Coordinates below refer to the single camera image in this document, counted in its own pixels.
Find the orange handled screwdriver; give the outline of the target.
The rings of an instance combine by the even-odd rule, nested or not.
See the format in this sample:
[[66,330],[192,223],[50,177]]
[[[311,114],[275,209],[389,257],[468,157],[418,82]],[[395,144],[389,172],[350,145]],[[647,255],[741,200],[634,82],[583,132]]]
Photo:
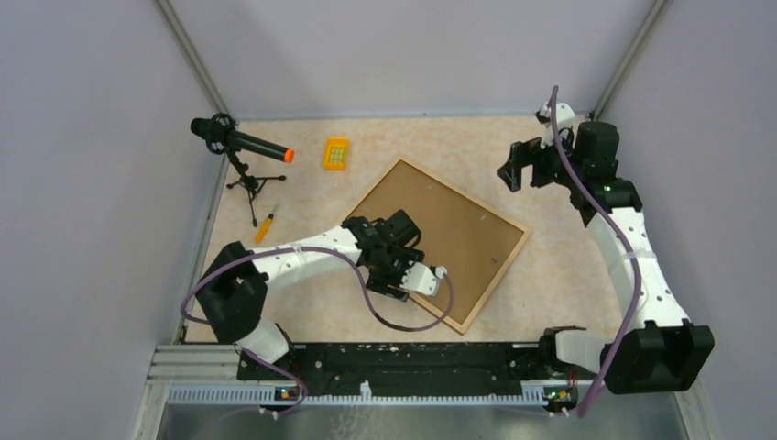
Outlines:
[[268,213],[267,217],[264,219],[262,224],[258,227],[257,232],[256,232],[256,234],[254,236],[254,242],[256,244],[261,243],[263,241],[263,239],[265,238],[265,236],[266,236],[270,226],[272,225],[272,223],[274,221],[275,214],[276,214],[278,208],[279,208],[279,205],[276,204],[272,208],[272,210]]

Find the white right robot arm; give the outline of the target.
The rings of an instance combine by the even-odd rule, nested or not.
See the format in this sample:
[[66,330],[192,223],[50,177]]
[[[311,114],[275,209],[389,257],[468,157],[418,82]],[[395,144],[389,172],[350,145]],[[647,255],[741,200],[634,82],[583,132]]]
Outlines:
[[603,376],[614,394],[687,391],[708,360],[715,338],[694,324],[673,295],[653,252],[643,202],[632,181],[618,176],[617,128],[587,121],[511,144],[498,177],[512,192],[531,167],[533,188],[565,187],[585,230],[596,242],[618,298],[622,322],[615,336],[582,327],[545,330],[540,371],[561,378],[574,365]]

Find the wooden picture frame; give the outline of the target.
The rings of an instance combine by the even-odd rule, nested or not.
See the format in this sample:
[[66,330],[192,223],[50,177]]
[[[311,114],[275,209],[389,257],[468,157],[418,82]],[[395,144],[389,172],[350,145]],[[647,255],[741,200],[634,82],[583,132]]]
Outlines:
[[369,220],[403,210],[421,231],[427,265],[454,286],[445,323],[464,335],[531,235],[530,229],[430,170],[396,159],[350,211]]

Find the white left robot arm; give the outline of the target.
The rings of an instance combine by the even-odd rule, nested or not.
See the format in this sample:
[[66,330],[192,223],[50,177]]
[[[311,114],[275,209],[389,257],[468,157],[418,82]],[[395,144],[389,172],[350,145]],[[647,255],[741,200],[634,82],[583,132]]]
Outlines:
[[294,356],[279,326],[263,317],[269,294],[333,270],[364,268],[365,286],[400,301],[413,292],[433,296],[441,272],[426,266],[416,247],[420,229],[402,210],[387,219],[352,216],[316,236],[276,247],[224,247],[194,297],[218,343],[258,356],[272,379],[290,374]]

